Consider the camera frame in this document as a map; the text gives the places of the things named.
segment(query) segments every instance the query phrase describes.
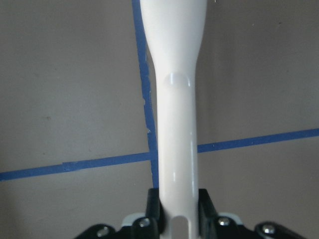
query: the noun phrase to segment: blue tape line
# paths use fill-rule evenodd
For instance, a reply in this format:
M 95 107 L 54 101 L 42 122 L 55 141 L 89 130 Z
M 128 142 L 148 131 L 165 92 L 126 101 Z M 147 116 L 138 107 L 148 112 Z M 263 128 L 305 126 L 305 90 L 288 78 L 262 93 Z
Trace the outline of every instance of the blue tape line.
M 132 0 L 135 35 L 138 49 L 138 57 L 140 64 L 140 75 L 142 81 L 142 94 L 145 100 L 144 113 L 145 122 L 148 129 L 148 144 L 151 153 L 151 170 L 153 186 L 159 187 L 159 167 L 158 167 L 158 154 L 157 154 L 157 139 L 155 131 L 155 122 L 152 110 L 151 101 L 151 83 L 149 80 L 149 66 L 146 58 L 146 37 L 144 34 L 141 5 L 139 0 Z
M 274 142 L 315 137 L 315 136 L 319 136 L 319 128 L 288 132 L 288 133 L 272 134 L 272 135 L 253 137 L 253 138 L 224 141 L 224 142 L 217 142 L 217 143 L 201 144 L 197 147 L 197 151 L 198 153 L 204 153 L 204 152 L 247 147 L 247 146 L 258 145 L 258 144 L 274 143 Z
M 27 178 L 27 177 L 55 174 L 55 173 L 73 172 L 73 171 L 77 171 L 81 169 L 96 168 L 96 167 L 103 167 L 103 166 L 110 166 L 110 165 L 117 165 L 117 164 L 124 164 L 124 163 L 141 162 L 141 161 L 149 160 L 150 157 L 151 157 L 150 153 L 137 153 L 137 154 L 124 155 L 124 156 L 83 160 L 83 161 L 76 161 L 76 162 L 67 162 L 67 163 L 62 163 L 59 165 L 51 165 L 51 166 L 38 167 L 38 168 L 22 169 L 22 170 L 11 171 L 11 172 L 3 172 L 3 173 L 0 173 L 0 181 L 7 181 L 12 179 Z

